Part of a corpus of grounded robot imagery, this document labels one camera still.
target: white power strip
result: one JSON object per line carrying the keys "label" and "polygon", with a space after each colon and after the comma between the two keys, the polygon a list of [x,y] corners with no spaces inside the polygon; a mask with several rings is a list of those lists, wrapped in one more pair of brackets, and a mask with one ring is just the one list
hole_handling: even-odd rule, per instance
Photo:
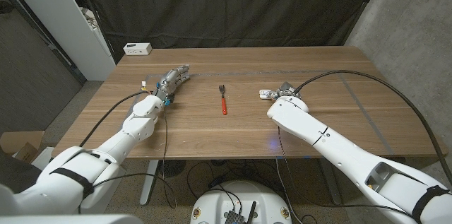
{"label": "white power strip", "polygon": [[150,43],[127,43],[124,47],[126,55],[148,55],[152,49]]}

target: black strap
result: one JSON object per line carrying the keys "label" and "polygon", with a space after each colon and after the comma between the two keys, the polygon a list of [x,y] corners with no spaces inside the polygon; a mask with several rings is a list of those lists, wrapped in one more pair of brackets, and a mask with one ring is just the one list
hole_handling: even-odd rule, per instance
{"label": "black strap", "polygon": [[417,223],[421,223],[421,214],[425,206],[432,200],[435,196],[442,196],[449,193],[448,189],[443,189],[436,185],[427,189],[424,195],[417,201],[415,207],[412,210],[412,217]]}
{"label": "black strap", "polygon": [[50,174],[60,174],[71,178],[72,180],[78,182],[81,186],[83,186],[83,199],[86,199],[87,196],[91,195],[94,192],[93,184],[88,181],[88,179],[83,176],[77,174],[76,172],[67,170],[66,168],[57,168],[53,170]]}

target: silver robotic hand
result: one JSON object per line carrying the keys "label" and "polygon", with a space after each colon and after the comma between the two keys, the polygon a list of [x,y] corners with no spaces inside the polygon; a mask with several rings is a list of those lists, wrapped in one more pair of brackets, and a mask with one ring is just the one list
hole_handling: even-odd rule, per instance
{"label": "silver robotic hand", "polygon": [[177,86],[190,79],[190,65],[182,65],[165,73],[160,82],[157,83],[157,89],[153,95],[159,97],[165,105],[169,105],[174,99],[174,92]]}
{"label": "silver robotic hand", "polygon": [[262,100],[277,100],[282,96],[293,96],[301,99],[300,93],[294,93],[295,88],[288,82],[284,82],[276,91],[273,90],[260,90],[259,96]]}

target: red fork handle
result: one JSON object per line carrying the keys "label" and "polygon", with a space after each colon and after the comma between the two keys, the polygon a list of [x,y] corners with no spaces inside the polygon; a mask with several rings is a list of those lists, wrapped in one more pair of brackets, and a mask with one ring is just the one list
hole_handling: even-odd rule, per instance
{"label": "red fork handle", "polygon": [[227,110],[226,110],[226,102],[225,102],[224,98],[221,98],[221,107],[223,108],[223,114],[226,115]]}

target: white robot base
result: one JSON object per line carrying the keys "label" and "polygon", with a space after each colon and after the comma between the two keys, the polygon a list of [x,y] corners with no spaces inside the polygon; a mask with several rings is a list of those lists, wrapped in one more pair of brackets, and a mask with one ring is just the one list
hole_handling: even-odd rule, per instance
{"label": "white robot base", "polygon": [[[190,224],[213,224],[213,223],[237,223],[236,220],[228,219],[230,211],[234,208],[234,212],[239,216],[243,216],[242,223],[262,224],[288,224],[292,223],[290,211],[285,201],[273,190],[263,186],[257,182],[251,181],[230,181],[224,182],[220,186],[204,193],[198,201],[196,201],[193,211],[191,212]],[[231,199],[226,192],[232,192],[242,203],[242,211],[240,211],[240,203],[235,196]],[[250,214],[253,202],[256,202],[254,212]]]}

